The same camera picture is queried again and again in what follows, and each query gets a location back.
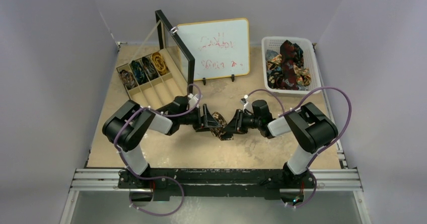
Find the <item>brown floral black tie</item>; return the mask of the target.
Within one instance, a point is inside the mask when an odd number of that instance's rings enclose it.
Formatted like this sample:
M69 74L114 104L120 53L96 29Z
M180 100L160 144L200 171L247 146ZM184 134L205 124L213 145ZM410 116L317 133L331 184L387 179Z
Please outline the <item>brown floral black tie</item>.
M227 122L225 118L219 113L214 112L212 117L219 123L220 127L211 128L210 132L213 136L217 137L221 141L233 140L234 135L230 132L225 131L225 127L227 126Z

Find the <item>white plastic basket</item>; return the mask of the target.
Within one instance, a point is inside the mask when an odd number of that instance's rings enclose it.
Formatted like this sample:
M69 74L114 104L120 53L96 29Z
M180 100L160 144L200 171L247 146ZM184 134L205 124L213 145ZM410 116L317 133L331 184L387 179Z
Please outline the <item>white plastic basket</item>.
M268 36L261 42L267 90L303 96L321 86L312 42L306 38Z

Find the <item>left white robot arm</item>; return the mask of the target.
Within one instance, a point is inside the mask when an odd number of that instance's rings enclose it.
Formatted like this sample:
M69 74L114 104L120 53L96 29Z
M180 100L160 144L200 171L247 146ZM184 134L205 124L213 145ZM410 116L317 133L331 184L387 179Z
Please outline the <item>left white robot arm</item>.
M148 130L172 135L182 125L191 125L196 132L222 127L206 105L199 106L199 100L200 96L193 94L177 96L159 111L128 100L104 123L102 133L118 150L137 188L145 188L154 178L140 147Z

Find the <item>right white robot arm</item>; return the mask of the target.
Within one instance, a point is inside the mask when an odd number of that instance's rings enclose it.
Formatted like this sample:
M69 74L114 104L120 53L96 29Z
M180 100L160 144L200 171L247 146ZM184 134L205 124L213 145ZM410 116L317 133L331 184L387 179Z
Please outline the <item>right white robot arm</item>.
M311 102L279 118L273 118L265 100L256 100L251 106L251 111L237 110L226 125L225 132L246 134L249 129L258 129L268 139L291 132L298 147L284 164L282 179L289 187L297 186L308 172L309 162L314 155L338 136L337 127Z

